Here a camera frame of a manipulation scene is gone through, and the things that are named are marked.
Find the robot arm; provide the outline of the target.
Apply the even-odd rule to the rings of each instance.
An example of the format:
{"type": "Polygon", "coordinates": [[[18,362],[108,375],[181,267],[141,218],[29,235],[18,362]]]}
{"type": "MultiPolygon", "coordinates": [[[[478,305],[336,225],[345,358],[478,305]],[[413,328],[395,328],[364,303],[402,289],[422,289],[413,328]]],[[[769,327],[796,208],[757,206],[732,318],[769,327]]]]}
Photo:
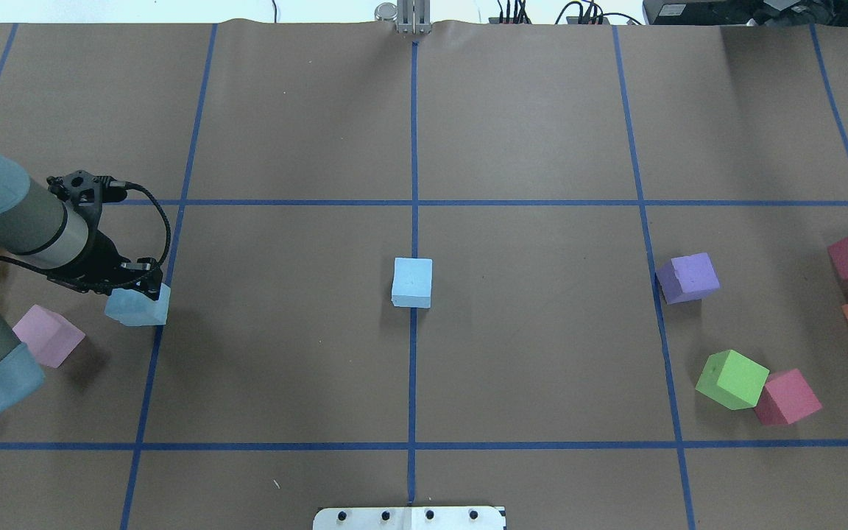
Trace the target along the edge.
{"type": "MultiPolygon", "coordinates": [[[[105,311],[122,325],[165,325],[171,289],[163,265],[172,244],[167,215],[161,215],[165,241],[158,258],[125,258],[99,228],[104,205],[124,201],[129,191],[145,194],[146,188],[82,170],[40,185],[0,155],[0,262],[71,291],[107,295],[105,311]]],[[[0,414],[43,382],[36,349],[0,313],[0,414]]]]}

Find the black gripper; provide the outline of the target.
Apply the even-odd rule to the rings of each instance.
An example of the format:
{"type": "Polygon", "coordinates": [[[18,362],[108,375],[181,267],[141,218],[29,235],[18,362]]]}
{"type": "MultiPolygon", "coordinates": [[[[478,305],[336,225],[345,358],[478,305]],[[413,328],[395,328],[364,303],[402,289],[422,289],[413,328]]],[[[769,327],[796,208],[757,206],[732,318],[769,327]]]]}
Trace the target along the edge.
{"type": "Polygon", "coordinates": [[[47,269],[45,278],[75,292],[111,295],[134,291],[152,301],[161,295],[160,262],[152,256],[135,261],[125,258],[105,234],[98,231],[81,256],[57,269],[47,269]]]}

